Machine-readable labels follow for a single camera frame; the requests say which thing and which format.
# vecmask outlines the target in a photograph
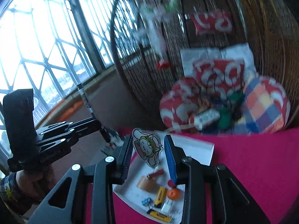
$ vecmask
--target red and white cushion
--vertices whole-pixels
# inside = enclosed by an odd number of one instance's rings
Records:
[[[231,14],[223,10],[211,13],[193,13],[190,18],[194,22],[196,35],[231,33],[233,31]]]
[[[160,101],[160,115],[168,128],[188,124],[199,107],[200,86],[194,78],[181,78]]]
[[[193,63],[196,80],[210,95],[226,100],[242,90],[244,60],[203,59]]]

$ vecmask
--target red table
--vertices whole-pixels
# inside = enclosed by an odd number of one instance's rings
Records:
[[[122,129],[123,135],[131,130]],[[279,223],[299,194],[299,129],[251,136],[185,136],[215,144],[211,165],[225,164],[272,224]],[[154,224],[114,194],[117,224]]]

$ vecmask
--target white paper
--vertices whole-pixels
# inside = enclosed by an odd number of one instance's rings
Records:
[[[167,133],[162,131],[156,131],[161,138],[161,141],[164,145],[164,137]],[[200,140],[195,140],[188,137],[178,136],[171,134],[172,140],[175,146],[182,147],[187,156],[194,158],[199,161],[201,164],[210,165],[214,144],[209,142],[204,142]],[[160,162],[158,165],[159,168],[163,168],[165,173],[157,179],[157,183],[163,187],[167,186],[167,182],[170,179],[167,161],[165,157],[165,152],[162,151],[160,156]],[[119,196],[126,204],[128,204],[135,211],[140,213],[141,215],[150,218],[159,223],[164,223],[156,218],[147,214],[149,207],[144,207],[141,204],[145,198],[150,197],[152,201],[155,201],[156,194],[150,194],[146,191],[143,191],[136,187],[138,181],[142,176],[146,176],[149,173],[154,172],[155,170],[149,167],[146,163],[144,163],[139,157],[136,157],[134,161],[131,163],[128,173],[128,178],[126,179],[123,185],[115,185],[114,192]],[[163,214],[169,215],[172,217],[172,224],[179,224],[182,219],[183,213],[183,205],[184,205],[184,190],[185,185],[179,185],[178,189],[181,190],[181,196],[179,200],[173,202],[171,211],[169,213],[163,213],[160,209],[153,208]]]

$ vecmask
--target pillow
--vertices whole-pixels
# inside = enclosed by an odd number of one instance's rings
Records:
[[[219,48],[192,48],[182,49],[181,59],[185,77],[196,78],[193,70],[193,63],[200,59],[227,59],[235,60],[242,58],[245,63],[244,81],[248,81],[249,75],[256,75],[253,53],[248,43],[238,44],[226,47],[223,50]]]
[[[190,19],[195,25],[196,35],[231,33],[233,31],[231,14],[223,10],[211,13],[193,13],[190,15]]]
[[[167,128],[188,124],[199,107],[200,87],[194,78],[179,79],[160,101],[160,115]]]
[[[206,89],[207,94],[219,96],[226,100],[227,96],[242,90],[244,61],[203,59],[193,63],[198,84]]]
[[[274,133],[283,130],[291,104],[284,88],[270,77],[258,76],[245,85],[242,118],[235,123],[233,134]]]

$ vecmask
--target window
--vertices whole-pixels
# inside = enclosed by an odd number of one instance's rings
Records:
[[[0,101],[34,89],[34,123],[95,75],[68,0],[14,0],[0,20]]]
[[[110,17],[114,0],[79,2],[101,62],[90,60],[69,0],[13,0],[0,19],[0,102],[11,91],[33,88],[35,125],[77,84],[99,73],[96,68],[113,64]],[[120,2],[124,20],[126,16],[134,20],[129,2]],[[133,20],[118,23],[128,40],[136,32]],[[118,52],[124,57],[132,50],[119,48]],[[10,154],[0,115],[0,160]]]

